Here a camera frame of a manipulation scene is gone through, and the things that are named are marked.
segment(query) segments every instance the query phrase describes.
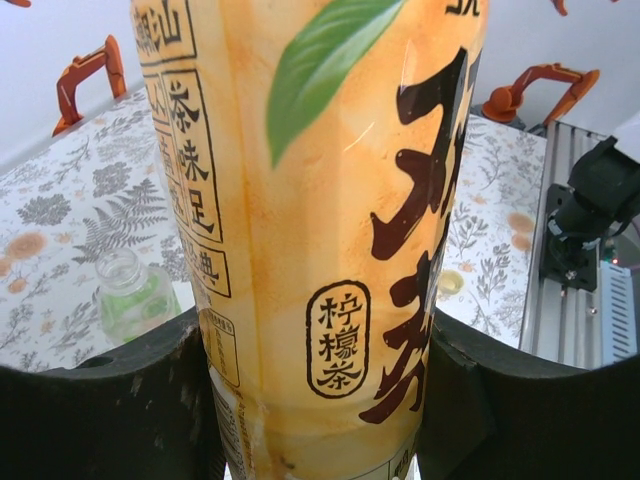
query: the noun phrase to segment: plastic bottle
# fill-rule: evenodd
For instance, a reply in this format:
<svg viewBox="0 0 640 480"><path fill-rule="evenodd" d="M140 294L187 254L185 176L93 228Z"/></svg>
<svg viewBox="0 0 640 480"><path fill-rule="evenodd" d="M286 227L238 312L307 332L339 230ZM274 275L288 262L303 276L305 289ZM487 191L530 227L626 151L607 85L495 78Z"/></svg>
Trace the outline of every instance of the plastic bottle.
<svg viewBox="0 0 640 480"><path fill-rule="evenodd" d="M121 345L180 314L171 279L148 267L127 248L108 251L96 262L103 329Z"/></svg>
<svg viewBox="0 0 640 480"><path fill-rule="evenodd" d="M153 163L156 169L156 173L158 174L158 179L160 180L160 186L162 187L162 191L164 192L164 198L167 201L167 212L166 215L169 217L169 220L176 223L176 216L173 213L173 208L171 205L171 190L169 189L169 180L166 174L166 169L164 166L164 158L162 157L162 152L159 148L155 149L155 153L153 154Z"/></svg>

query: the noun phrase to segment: floral tablecloth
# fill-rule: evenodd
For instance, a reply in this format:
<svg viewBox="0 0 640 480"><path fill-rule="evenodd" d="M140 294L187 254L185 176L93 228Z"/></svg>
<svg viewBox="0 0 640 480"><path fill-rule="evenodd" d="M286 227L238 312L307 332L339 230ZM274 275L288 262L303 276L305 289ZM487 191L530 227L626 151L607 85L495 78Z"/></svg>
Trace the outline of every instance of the floral tablecloth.
<svg viewBox="0 0 640 480"><path fill-rule="evenodd" d="M544 140L477 117L468 132L444 263L463 285L439 306L517 345ZM72 368L113 347L95 304L94 262L109 248L187 285L155 148L141 90L0 177L0 363Z"/></svg>

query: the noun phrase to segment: orange flower pattern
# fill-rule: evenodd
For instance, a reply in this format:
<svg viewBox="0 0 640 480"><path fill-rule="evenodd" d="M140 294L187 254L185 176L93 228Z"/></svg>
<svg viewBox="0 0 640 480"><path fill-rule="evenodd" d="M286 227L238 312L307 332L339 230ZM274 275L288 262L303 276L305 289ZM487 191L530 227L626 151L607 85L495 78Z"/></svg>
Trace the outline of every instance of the orange flower pattern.
<svg viewBox="0 0 640 480"><path fill-rule="evenodd" d="M4 278L11 272L13 260L8 257L0 258L0 278Z"/></svg>
<svg viewBox="0 0 640 480"><path fill-rule="evenodd" d="M27 288L27 280L20 277L11 282L7 290L9 290L9 293L16 294L22 292L25 288Z"/></svg>
<svg viewBox="0 0 640 480"><path fill-rule="evenodd" d="M517 347L545 140L471 116L465 151L442 267L465 288L439 294L437 306Z"/></svg>
<svg viewBox="0 0 640 480"><path fill-rule="evenodd" d="M0 201L18 214L5 238L0 234L0 302L7 318L0 322L0 345L9 345L0 348L0 362L30 371L72 368L111 348L92 303L93 263L107 240L120 238L110 225L124 221L124 207L136 204L132 195L162 195L151 169L157 139L149 115L144 89L133 92L0 176ZM544 140L470 118L443 265L462 276L465 287L439 293L438 307L513 346L527 282L516 272L528 270L543 157ZM167 216L164 202L148 205L160 208L154 218ZM131 248L187 280L174 227L169 220L147 224L147 217L133 219L144 220L145 228L132 231L143 240ZM14 334L9 321L18 322Z"/></svg>
<svg viewBox="0 0 640 480"><path fill-rule="evenodd" d="M8 258L25 260L38 255L46 245L47 238L42 233L24 233L9 243L5 253Z"/></svg>

